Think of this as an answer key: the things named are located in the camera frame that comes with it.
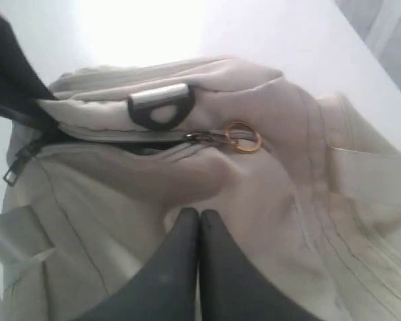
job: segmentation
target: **key ring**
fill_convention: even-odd
[[[239,144],[239,139],[232,139],[231,138],[231,131],[235,129],[235,127],[243,127],[251,131],[253,134],[255,134],[256,141],[255,141],[255,146],[253,147],[244,147]],[[226,126],[225,128],[225,136],[230,145],[232,145],[238,152],[241,154],[253,154],[254,152],[257,152],[261,148],[261,136],[258,132],[253,130],[246,122],[241,122],[239,120],[231,122],[229,125]]]

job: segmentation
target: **zipper pull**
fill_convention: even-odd
[[[184,136],[189,142],[203,142],[207,144],[229,144],[241,154],[253,154],[261,148],[261,135],[253,130],[245,122],[234,121],[226,126],[224,130],[208,130],[191,132]],[[254,142],[247,146],[240,140]]]
[[[30,142],[28,145],[25,145],[19,152],[17,152],[16,159],[7,170],[5,176],[3,176],[3,180],[10,187],[14,187],[25,166],[45,145],[46,139],[43,136]]]

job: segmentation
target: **bag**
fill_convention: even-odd
[[[5,320],[190,320],[197,257],[205,320],[401,320],[401,155],[343,96],[233,58],[49,89],[58,130],[9,147]]]

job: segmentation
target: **gold ring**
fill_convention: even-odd
[[[231,133],[232,129],[234,129],[234,127],[237,127],[237,126],[248,128],[253,134],[255,134],[255,138],[256,138],[255,146],[243,147],[239,144],[239,139],[232,139],[230,137],[230,133]],[[242,154],[253,154],[254,152],[257,152],[261,148],[260,134],[258,132],[256,132],[255,130],[253,130],[251,128],[251,126],[249,126],[246,122],[241,122],[238,120],[231,122],[229,125],[226,126],[225,135],[226,135],[226,139],[229,141],[230,145],[235,147],[235,149]]]

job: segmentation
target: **metal ring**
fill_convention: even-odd
[[[230,137],[232,129],[234,129],[234,127],[236,127],[236,126],[248,128],[253,134],[255,134],[255,138],[256,138],[255,146],[253,146],[253,147],[241,146],[239,144],[239,140],[235,140],[235,139],[232,139]],[[226,138],[229,141],[230,145],[235,147],[235,149],[238,152],[242,153],[242,154],[253,154],[254,152],[257,152],[261,148],[261,136],[260,136],[260,134],[258,132],[256,132],[255,130],[253,130],[251,128],[251,126],[249,124],[247,124],[246,122],[241,122],[239,120],[231,122],[225,128],[225,135],[226,135]]]

